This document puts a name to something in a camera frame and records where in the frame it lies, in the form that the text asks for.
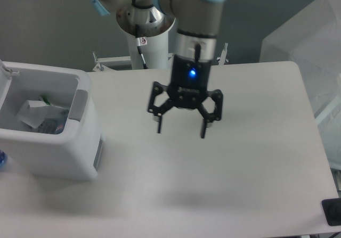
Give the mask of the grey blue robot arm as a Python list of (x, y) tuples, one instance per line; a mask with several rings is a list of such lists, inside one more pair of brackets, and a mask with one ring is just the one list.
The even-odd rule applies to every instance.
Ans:
[(116, 14), (120, 27), (134, 37), (142, 54), (142, 39), (160, 35), (177, 23), (172, 73), (168, 85), (154, 82), (147, 111), (161, 123), (171, 108), (198, 110), (201, 137), (219, 121), (223, 93), (207, 89), (225, 0), (91, 0), (101, 14)]

